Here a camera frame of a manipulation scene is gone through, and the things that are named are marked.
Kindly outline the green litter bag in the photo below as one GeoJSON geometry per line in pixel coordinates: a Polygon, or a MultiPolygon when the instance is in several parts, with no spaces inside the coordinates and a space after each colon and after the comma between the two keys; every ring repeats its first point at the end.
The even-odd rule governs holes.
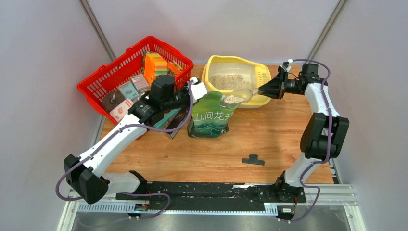
{"type": "Polygon", "coordinates": [[[193,106],[187,127],[189,137],[216,138],[229,131],[228,121],[235,110],[221,106],[222,97],[221,92],[211,91],[193,106]]]}

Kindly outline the clear plastic scoop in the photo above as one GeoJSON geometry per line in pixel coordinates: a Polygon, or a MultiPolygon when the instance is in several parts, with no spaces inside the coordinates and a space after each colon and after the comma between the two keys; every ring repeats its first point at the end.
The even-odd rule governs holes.
{"type": "Polygon", "coordinates": [[[226,105],[247,103],[258,94],[258,91],[259,88],[236,90],[227,94],[222,102],[226,105]]]}

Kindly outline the black bag clip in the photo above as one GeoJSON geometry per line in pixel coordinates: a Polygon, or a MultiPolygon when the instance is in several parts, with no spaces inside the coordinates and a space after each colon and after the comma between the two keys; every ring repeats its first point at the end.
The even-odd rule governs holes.
{"type": "Polygon", "coordinates": [[[260,165],[260,166],[265,165],[265,161],[258,159],[258,155],[256,155],[256,154],[250,154],[248,158],[243,158],[242,163],[252,164],[252,165],[260,165]]]}

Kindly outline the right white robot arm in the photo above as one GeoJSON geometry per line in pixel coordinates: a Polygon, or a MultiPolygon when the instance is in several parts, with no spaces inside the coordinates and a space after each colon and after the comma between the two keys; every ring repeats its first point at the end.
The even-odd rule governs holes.
{"type": "Polygon", "coordinates": [[[258,89],[260,95],[272,99],[282,99],[286,93],[303,95],[312,112],[301,137],[300,156],[276,181],[274,194],[282,202],[300,192],[317,167],[339,156],[350,125],[349,119],[340,116],[331,102],[328,78],[318,75],[319,66],[327,70],[327,75],[331,74],[330,69],[318,61],[305,60],[298,77],[289,79],[292,62],[280,65],[278,74],[258,89]]]}

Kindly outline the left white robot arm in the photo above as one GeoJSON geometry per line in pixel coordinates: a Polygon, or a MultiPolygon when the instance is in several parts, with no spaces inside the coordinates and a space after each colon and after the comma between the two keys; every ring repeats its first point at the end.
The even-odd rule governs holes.
{"type": "Polygon", "coordinates": [[[107,167],[133,141],[149,130],[164,117],[164,113],[193,105],[207,94],[206,86],[197,77],[190,78],[181,89],[175,91],[175,80],[170,75],[160,75],[152,82],[151,89],[133,103],[121,121],[92,148],[78,157],[70,154],[64,160],[65,173],[57,181],[55,191],[60,199],[74,201],[61,195],[63,180],[79,195],[76,199],[94,204],[105,195],[129,193],[140,200],[147,193],[147,186],[134,173],[108,174],[107,167]]]}

